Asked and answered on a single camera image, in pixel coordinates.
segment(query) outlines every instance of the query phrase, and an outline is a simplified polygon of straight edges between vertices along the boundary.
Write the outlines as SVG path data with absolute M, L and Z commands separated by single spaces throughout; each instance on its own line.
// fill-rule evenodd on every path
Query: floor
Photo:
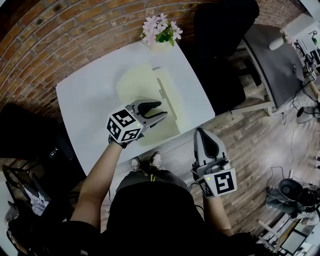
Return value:
M 241 58 L 234 57 L 233 63 Z M 263 100 L 265 89 L 256 87 L 249 76 L 242 77 L 247 101 Z M 222 196 L 226 213 L 234 232 L 251 232 L 257 237 L 263 230 L 257 221 L 269 224 L 280 213 L 265 206 L 266 185 L 277 186 L 279 181 L 294 170 L 294 179 L 314 184 L 320 182 L 320 170 L 316 169 L 316 155 L 320 149 L 320 126 L 316 119 L 305 124 L 296 123 L 296 110 L 285 116 L 268 116 L 264 110 L 240 115 L 225 113 L 208 121 L 202 127 L 215 133 L 224 142 L 231 166 L 236 170 L 237 191 Z M 160 151 L 166 170 L 173 172 L 187 184 L 193 182 L 190 169 L 194 158 L 194 131 L 187 132 L 150 152 L 140 156 L 147 160 L 153 152 Z M 130 163 L 117 166 L 110 188 L 110 199 L 115 196 L 121 180 L 130 172 Z M 191 194 L 197 205 L 202 205 L 202 192 L 194 185 Z M 106 229 L 111 202 L 107 195 L 101 208 L 101 230 Z

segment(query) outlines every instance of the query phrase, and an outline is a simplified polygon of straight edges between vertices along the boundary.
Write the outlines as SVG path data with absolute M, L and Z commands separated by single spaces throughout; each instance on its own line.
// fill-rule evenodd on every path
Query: sneaker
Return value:
M 161 162 L 161 154 L 160 152 L 154 152 L 153 155 L 150 157 L 150 166 L 157 167 L 159 170 L 164 170 L 165 167 Z
M 132 158 L 131 159 L 131 169 L 134 172 L 140 171 L 140 160 L 138 157 Z

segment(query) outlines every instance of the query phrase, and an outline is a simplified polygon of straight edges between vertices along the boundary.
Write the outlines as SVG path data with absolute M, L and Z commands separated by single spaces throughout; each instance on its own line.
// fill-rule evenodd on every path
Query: desk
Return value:
M 260 24 L 252 25 L 245 34 L 245 48 L 261 77 L 270 101 L 234 109 L 231 111 L 233 114 L 270 107 L 280 108 L 294 97 L 302 85 L 303 66 L 295 49 L 287 43 L 276 50 L 269 49 L 269 44 L 280 36 L 278 28 Z
M 140 42 L 113 51 L 82 67 L 56 86 L 62 118 L 77 158 L 86 174 L 108 145 L 108 113 L 121 105 L 117 81 L 131 67 L 149 62 L 153 69 L 166 67 L 181 95 L 189 125 L 183 134 L 215 117 L 211 104 L 178 44 L 167 52 L 152 52 Z M 118 164 L 167 141 L 141 146 L 136 141 L 122 151 Z

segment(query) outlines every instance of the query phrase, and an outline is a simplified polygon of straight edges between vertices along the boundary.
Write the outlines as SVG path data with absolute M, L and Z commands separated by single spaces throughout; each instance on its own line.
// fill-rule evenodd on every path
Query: wall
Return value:
M 138 41 L 148 16 L 167 14 L 184 30 L 182 40 L 192 41 L 193 16 L 202 1 L 7 2 L 0 8 L 0 19 L 7 18 L 0 27 L 0 109 L 14 102 L 32 112 L 57 117 L 58 82 L 95 59 Z M 258 2 L 260 16 L 256 22 L 261 24 L 284 26 L 304 11 L 298 0 Z

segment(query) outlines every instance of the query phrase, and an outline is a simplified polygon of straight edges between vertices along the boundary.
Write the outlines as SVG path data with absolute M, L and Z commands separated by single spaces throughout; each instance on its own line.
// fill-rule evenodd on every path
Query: flower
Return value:
M 174 32 L 173 32 L 173 40 L 175 40 L 175 39 L 181 39 L 181 35 L 180 34 L 182 34 L 182 30 L 180 29 L 180 28 L 177 28 Z
M 171 28 L 172 28 L 173 30 L 178 29 L 178 27 L 177 27 L 177 25 L 176 25 L 176 21 L 171 21 L 170 25 L 171 25 Z
M 156 42 L 156 35 L 157 34 L 155 34 L 154 32 L 146 31 L 145 37 L 142 39 L 142 41 L 144 43 L 147 43 L 148 46 L 151 46 Z
M 142 26 L 143 28 L 143 33 L 146 33 L 147 31 L 153 31 L 154 28 L 157 27 L 157 23 L 153 21 L 146 21 L 143 23 L 144 25 Z
M 160 14 L 160 22 L 159 22 L 159 24 L 161 26 L 168 27 L 168 22 L 167 22 L 168 19 L 166 17 L 167 17 L 167 15 L 164 15 L 163 13 Z
M 166 29 L 166 26 L 161 26 L 161 24 L 159 23 L 158 26 L 156 27 L 156 29 L 158 30 L 159 33 L 161 33 L 162 31 L 164 31 Z

